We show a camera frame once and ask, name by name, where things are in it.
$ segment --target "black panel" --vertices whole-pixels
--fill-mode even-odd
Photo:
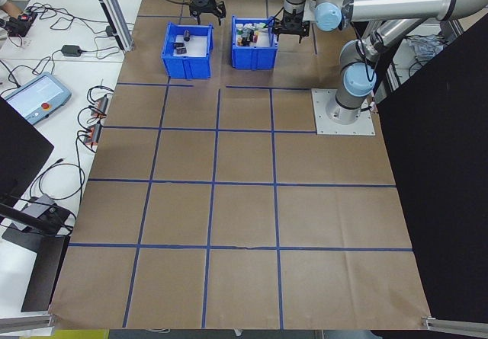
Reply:
[[[22,312],[47,311],[53,297],[69,237],[43,237],[37,252]]]
[[[13,206],[46,163],[53,145],[0,98],[0,202]]]
[[[488,16],[379,105],[432,316],[488,322]]]

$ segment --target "white table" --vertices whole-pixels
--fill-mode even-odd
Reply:
[[[5,60],[9,66],[25,64],[32,66],[36,63],[33,60]],[[58,158],[65,158],[66,162],[76,164],[75,136],[79,126],[76,122],[78,112],[88,105],[86,92],[93,85],[103,85],[113,88],[117,83],[120,71],[120,63],[92,63],[83,72],[77,72],[79,63],[60,62],[56,64],[54,75],[72,92],[72,97],[63,107],[59,108],[48,118],[41,120],[36,128],[54,145],[54,150],[45,167],[51,165]],[[5,78],[7,72],[0,69],[0,78]],[[19,69],[18,81],[27,82],[33,78],[28,69]],[[0,91],[10,85],[0,85]],[[89,118],[89,111],[86,111],[81,119],[82,122]],[[93,154],[82,145],[79,146],[81,166],[88,176],[93,162]],[[79,187],[79,175],[76,168],[61,167],[59,171],[46,178],[43,184],[49,195],[61,197],[74,191]],[[79,208],[79,194],[63,200],[61,206],[70,209],[75,214]],[[20,313],[27,284],[34,264],[35,253],[13,245],[10,242],[0,239],[0,317],[16,317]]]
[[[135,23],[137,12],[139,11],[142,0],[118,0],[120,8],[124,14],[125,20],[129,23],[129,29],[132,29]],[[86,19],[94,21],[103,21],[104,23],[88,24],[95,30],[101,31],[108,26],[107,18],[101,9],[98,0],[30,0],[29,5],[35,3],[50,4],[54,8],[65,8],[69,13]],[[0,49],[0,59],[42,59],[45,56],[50,56],[54,51],[60,50],[64,44],[74,44],[81,47],[82,50],[95,50],[94,38],[96,36],[104,36],[104,34],[93,34],[81,21],[76,20],[68,30],[52,30],[50,26],[53,25],[62,15],[58,14],[56,17],[46,20],[39,18],[33,23],[27,36],[23,39],[22,48],[17,48],[9,40]],[[56,27],[64,27],[67,21],[62,21]],[[110,46],[117,47],[115,39],[107,38],[97,40],[99,48],[108,48]],[[120,51],[116,55],[111,55],[105,59],[96,59],[94,53],[84,53],[80,57],[64,57],[61,53],[54,55],[54,58],[63,61],[75,62],[123,62],[124,55]]]
[[[134,23],[142,0],[118,0],[124,17],[129,23]],[[35,2],[49,3],[55,8],[66,8],[74,15],[93,20],[105,21],[104,12],[98,0],[31,0],[29,5]],[[24,39],[23,48],[17,48],[8,41],[0,50],[2,59],[11,69],[17,65],[35,67],[40,59],[49,56],[59,50],[63,44],[76,44],[84,50],[94,50],[93,33],[84,25],[74,23],[72,28],[64,31],[54,31],[49,26],[57,18],[46,21],[36,21],[29,34]],[[93,24],[95,29],[104,29],[107,24]],[[100,41],[101,48],[116,46],[114,39]],[[54,56],[56,68],[54,75],[72,92],[72,97],[60,109],[56,110],[49,118],[40,121],[35,127],[54,145],[54,150],[44,169],[59,158],[65,162],[76,164],[75,136],[80,129],[76,116],[79,111],[88,105],[86,99],[87,90],[103,84],[114,88],[117,84],[120,68],[124,60],[122,52],[116,56],[109,56],[104,60],[96,59],[93,53],[84,54],[79,58],[63,58],[61,53]],[[4,82],[0,85],[0,92],[13,85],[6,82],[7,71],[0,66],[0,79]],[[17,80],[21,84],[30,81],[34,76],[31,71],[22,68],[15,72]],[[106,91],[94,91],[97,98]],[[84,122],[90,117],[90,112],[82,114]],[[93,162],[93,154],[79,145],[81,166],[86,176],[90,172]],[[58,171],[52,171],[46,178],[43,188],[54,197],[62,197],[67,192],[79,187],[79,174],[76,168],[61,167]],[[79,194],[63,200],[60,206],[70,209],[75,214],[79,208]],[[33,313],[21,313],[22,302],[27,290],[36,254],[0,239],[0,318],[13,318],[32,315]],[[22,334],[49,335],[50,330],[29,331]]]

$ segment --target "connector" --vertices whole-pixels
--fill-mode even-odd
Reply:
[[[110,25],[106,26],[105,28],[105,33],[107,34],[107,37],[113,37],[114,36],[114,30]]]
[[[87,146],[96,146],[98,145],[98,140],[100,139],[101,135],[101,123],[96,123],[93,126],[88,128],[88,134],[84,135],[85,139],[83,143]]]
[[[108,98],[105,95],[102,98],[99,98],[95,101],[93,104],[93,108],[91,109],[91,116],[95,118],[102,118],[105,117],[107,114],[107,108],[108,108]]]

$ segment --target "power adapter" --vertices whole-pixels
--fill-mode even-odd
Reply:
[[[84,51],[79,48],[79,46],[75,46],[73,44],[65,44],[63,48],[61,48],[61,53],[65,57],[80,57]]]

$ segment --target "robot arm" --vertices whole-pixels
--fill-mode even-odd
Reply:
[[[315,0],[313,11],[321,30],[347,27],[354,21],[386,21],[369,37],[351,41],[342,49],[342,83],[326,107],[328,116],[340,124],[355,122],[363,100],[375,86],[374,68],[381,53],[427,18],[440,21],[463,18],[487,4],[488,0]],[[305,0],[285,0],[284,21],[290,13],[295,16],[302,13],[303,17],[304,9]]]
[[[200,15],[202,13],[211,13],[219,19],[219,25],[223,18],[226,17],[226,6],[223,2],[216,0],[191,0],[190,16],[197,18],[200,24]]]

